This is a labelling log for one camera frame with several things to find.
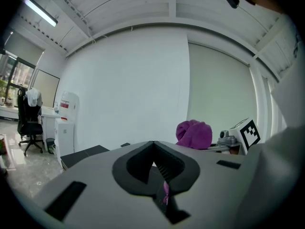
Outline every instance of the floor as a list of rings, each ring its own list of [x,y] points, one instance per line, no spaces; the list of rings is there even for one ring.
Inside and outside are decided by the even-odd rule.
[[[0,134],[6,135],[8,143],[8,153],[2,155],[2,159],[8,171],[7,181],[12,189],[33,198],[45,184],[62,172],[56,156],[49,154],[44,147],[41,154],[40,150],[32,145],[27,156],[24,156],[27,144],[18,146],[21,139],[17,132],[17,122],[0,120]]]

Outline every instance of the purple cloth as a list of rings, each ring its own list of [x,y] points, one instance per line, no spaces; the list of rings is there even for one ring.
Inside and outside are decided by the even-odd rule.
[[[207,149],[212,144],[212,129],[205,122],[183,121],[177,126],[177,145],[194,149]]]

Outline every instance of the roller blind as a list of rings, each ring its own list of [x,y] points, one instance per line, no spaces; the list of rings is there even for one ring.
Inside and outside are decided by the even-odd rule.
[[[37,65],[37,62],[43,52],[43,49],[34,45],[17,32],[13,32],[13,34],[10,35],[4,48],[19,58],[22,58],[23,60],[34,65]]]
[[[219,51],[189,44],[190,97],[187,119],[209,124],[213,142],[245,118],[256,123],[256,97],[250,69]]]
[[[33,87],[41,92],[42,105],[53,107],[59,78],[38,70]]]

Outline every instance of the desk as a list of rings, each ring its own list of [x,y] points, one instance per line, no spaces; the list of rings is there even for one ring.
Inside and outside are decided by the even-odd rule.
[[[53,108],[41,107],[41,124],[42,124],[42,139],[44,142],[44,147],[46,151],[48,150],[46,139],[55,139],[55,119],[60,118],[59,114],[55,113]]]

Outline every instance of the office chair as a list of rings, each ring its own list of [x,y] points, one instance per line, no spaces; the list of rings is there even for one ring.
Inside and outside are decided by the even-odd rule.
[[[27,135],[30,137],[29,140],[19,142],[19,146],[21,143],[28,143],[24,156],[27,155],[27,150],[31,145],[35,145],[40,149],[40,152],[43,153],[41,147],[37,145],[37,142],[43,142],[43,140],[36,140],[36,135],[42,134],[42,126],[38,123],[38,112],[40,110],[40,106],[30,107],[28,104],[28,99],[25,97],[25,90],[20,88],[18,90],[18,133],[23,136]]]

